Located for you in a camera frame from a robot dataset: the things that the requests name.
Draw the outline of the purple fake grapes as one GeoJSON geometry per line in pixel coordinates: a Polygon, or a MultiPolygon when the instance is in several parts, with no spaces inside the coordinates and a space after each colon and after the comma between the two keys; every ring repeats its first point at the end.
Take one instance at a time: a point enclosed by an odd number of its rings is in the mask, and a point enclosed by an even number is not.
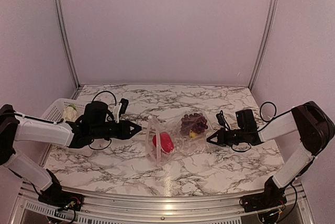
{"type": "Polygon", "coordinates": [[[208,129],[207,119],[202,113],[185,114],[181,118],[180,133],[183,136],[190,132],[201,135],[208,129]]]}

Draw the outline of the peach fake fruit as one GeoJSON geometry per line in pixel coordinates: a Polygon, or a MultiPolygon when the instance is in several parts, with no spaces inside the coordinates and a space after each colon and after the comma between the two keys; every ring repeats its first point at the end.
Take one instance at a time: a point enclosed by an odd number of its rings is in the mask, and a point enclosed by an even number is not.
{"type": "Polygon", "coordinates": [[[192,130],[189,132],[188,136],[193,139],[193,138],[196,138],[198,136],[197,133],[193,132],[192,130]]]}

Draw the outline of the clear zip top bag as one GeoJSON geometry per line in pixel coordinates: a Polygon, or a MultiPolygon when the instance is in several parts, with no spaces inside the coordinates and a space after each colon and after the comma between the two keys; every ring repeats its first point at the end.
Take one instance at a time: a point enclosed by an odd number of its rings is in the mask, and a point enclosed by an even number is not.
{"type": "Polygon", "coordinates": [[[203,111],[189,110],[181,115],[173,117],[170,121],[161,122],[157,117],[149,116],[148,126],[146,130],[146,152],[156,166],[163,166],[179,156],[192,156],[194,154],[207,153],[210,150],[206,138],[209,137],[213,128],[211,123],[203,111]],[[180,133],[181,118],[185,114],[202,113],[207,119],[208,129],[191,139],[188,135],[183,136],[180,133]],[[161,150],[160,133],[167,132],[174,144],[174,150],[170,154],[166,154],[161,150]]]}

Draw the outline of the red fake pepper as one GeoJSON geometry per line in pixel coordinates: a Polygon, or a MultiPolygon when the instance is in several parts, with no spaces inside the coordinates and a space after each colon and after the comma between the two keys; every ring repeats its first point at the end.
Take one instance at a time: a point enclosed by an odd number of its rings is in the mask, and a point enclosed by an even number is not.
{"type": "Polygon", "coordinates": [[[166,153],[170,154],[174,150],[174,144],[170,135],[167,132],[160,133],[160,140],[161,140],[161,150],[166,153]]]}

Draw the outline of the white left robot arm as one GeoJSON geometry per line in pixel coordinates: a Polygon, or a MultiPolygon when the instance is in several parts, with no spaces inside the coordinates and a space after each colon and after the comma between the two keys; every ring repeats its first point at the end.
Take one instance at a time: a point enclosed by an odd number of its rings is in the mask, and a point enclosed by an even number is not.
{"type": "Polygon", "coordinates": [[[15,150],[16,141],[50,143],[70,149],[81,149],[97,139],[128,140],[139,133],[140,125],[119,117],[125,113],[128,100],[122,99],[114,111],[99,101],[86,104],[84,113],[74,122],[49,121],[21,115],[11,105],[1,108],[1,165],[25,178],[56,206],[66,201],[66,194],[54,174],[15,150]]]}

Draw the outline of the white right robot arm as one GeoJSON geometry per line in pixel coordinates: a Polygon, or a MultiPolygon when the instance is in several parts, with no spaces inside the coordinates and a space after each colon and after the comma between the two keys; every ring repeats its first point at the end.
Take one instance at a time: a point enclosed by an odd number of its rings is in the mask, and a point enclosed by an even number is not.
{"type": "Polygon", "coordinates": [[[237,129],[228,127],[222,112],[216,117],[221,129],[209,136],[206,141],[220,147],[232,148],[241,143],[252,147],[294,132],[298,134],[297,149],[264,184],[264,191],[259,197],[259,202],[264,207],[271,207],[278,201],[282,191],[309,169],[319,153],[334,138],[334,123],[313,101],[293,107],[280,115],[274,115],[261,127],[257,126],[253,111],[250,109],[236,112],[237,129]]]}

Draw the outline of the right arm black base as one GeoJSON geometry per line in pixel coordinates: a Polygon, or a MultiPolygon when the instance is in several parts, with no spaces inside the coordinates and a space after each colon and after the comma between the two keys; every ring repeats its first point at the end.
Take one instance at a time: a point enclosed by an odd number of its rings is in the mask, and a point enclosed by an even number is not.
{"type": "Polygon", "coordinates": [[[285,205],[287,199],[285,188],[278,188],[271,176],[264,183],[264,191],[261,193],[244,195],[240,198],[239,204],[245,212],[259,211],[280,205],[285,205]]]}

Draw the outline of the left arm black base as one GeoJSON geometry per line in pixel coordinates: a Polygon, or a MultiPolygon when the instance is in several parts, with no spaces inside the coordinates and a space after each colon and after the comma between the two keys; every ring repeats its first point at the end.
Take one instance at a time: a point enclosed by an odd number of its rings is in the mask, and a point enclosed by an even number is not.
{"type": "Polygon", "coordinates": [[[38,201],[56,206],[60,208],[60,211],[67,209],[80,211],[82,207],[83,195],[64,191],[56,176],[48,169],[46,169],[46,171],[51,176],[52,184],[47,189],[40,190],[38,201]]]}

